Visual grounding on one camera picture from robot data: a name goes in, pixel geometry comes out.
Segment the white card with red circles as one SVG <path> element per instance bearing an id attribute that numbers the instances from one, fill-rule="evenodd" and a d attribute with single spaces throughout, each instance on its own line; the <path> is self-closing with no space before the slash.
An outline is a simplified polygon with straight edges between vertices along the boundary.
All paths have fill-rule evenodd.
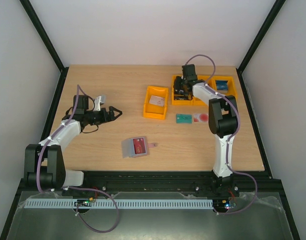
<path id="1" fill-rule="evenodd" d="M 193 120 L 195 123 L 207 123 L 209 116 L 206 113 L 195 113 L 193 114 Z"/>

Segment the teal card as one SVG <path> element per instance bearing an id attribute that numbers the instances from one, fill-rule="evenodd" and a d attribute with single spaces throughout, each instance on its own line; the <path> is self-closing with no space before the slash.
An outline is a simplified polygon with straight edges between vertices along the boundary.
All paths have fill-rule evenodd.
<path id="1" fill-rule="evenodd" d="M 191 114 L 176 114 L 176 123 L 177 124 L 191 124 L 192 115 Z"/>

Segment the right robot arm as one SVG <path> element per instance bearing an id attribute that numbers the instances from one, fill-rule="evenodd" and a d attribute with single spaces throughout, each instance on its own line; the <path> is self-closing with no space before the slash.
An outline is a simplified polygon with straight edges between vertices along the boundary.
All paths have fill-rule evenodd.
<path id="1" fill-rule="evenodd" d="M 236 98 L 233 95 L 225 96 L 210 87 L 205 80 L 198 79 L 193 64 L 182 66 L 182 75 L 175 77 L 173 93 L 176 97 L 198 98 L 208 105 L 209 129 L 216 142 L 210 191 L 221 196 L 233 186 L 232 148 L 240 129 Z"/>

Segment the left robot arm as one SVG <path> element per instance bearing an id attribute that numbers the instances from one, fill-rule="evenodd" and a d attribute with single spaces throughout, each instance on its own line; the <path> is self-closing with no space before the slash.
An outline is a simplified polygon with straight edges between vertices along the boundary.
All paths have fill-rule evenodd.
<path id="1" fill-rule="evenodd" d="M 73 107 L 66 111 L 59 127 L 38 144 L 29 144 L 24 154 L 24 183 L 36 186 L 39 192 L 47 189 L 79 187 L 83 184 L 84 173 L 65 168 L 63 152 L 86 126 L 112 122 L 122 115 L 113 106 L 102 107 L 105 96 L 93 99 L 88 95 L 75 95 Z"/>

